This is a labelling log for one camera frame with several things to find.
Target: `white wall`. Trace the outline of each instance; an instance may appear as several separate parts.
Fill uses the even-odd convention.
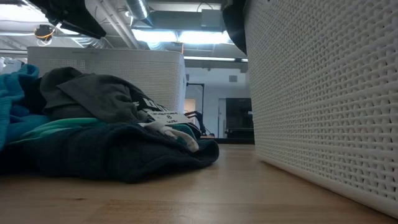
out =
[[[238,69],[214,68],[208,71],[202,68],[187,68],[189,83],[205,84],[205,105],[203,123],[206,128],[218,137],[218,99],[250,98],[246,74]],[[230,83],[229,76],[237,75],[238,82]],[[186,99],[195,99],[196,110],[201,111],[201,86],[187,86]]]

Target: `clothing tag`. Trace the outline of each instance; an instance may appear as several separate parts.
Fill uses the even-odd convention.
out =
[[[189,123],[190,120],[176,111],[148,111],[147,112],[155,121],[158,121],[164,125],[168,124],[183,124]]]

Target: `laundry basket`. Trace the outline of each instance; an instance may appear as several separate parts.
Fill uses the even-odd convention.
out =
[[[169,110],[183,112],[185,63],[178,52],[28,47],[28,63],[39,67],[40,76],[60,67],[114,75],[131,82]]]
[[[245,16],[257,155],[398,218],[398,1],[248,0]]]

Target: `wooden floor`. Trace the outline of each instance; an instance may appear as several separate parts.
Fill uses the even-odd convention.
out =
[[[141,184],[0,177],[0,223],[398,223],[222,145],[216,164]]]

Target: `pile of clothes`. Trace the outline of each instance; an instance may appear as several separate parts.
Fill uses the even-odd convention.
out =
[[[0,76],[0,174],[133,183],[214,163],[218,145],[197,141],[195,125],[164,126],[147,113],[166,110],[112,75],[67,67],[39,78],[24,65]]]

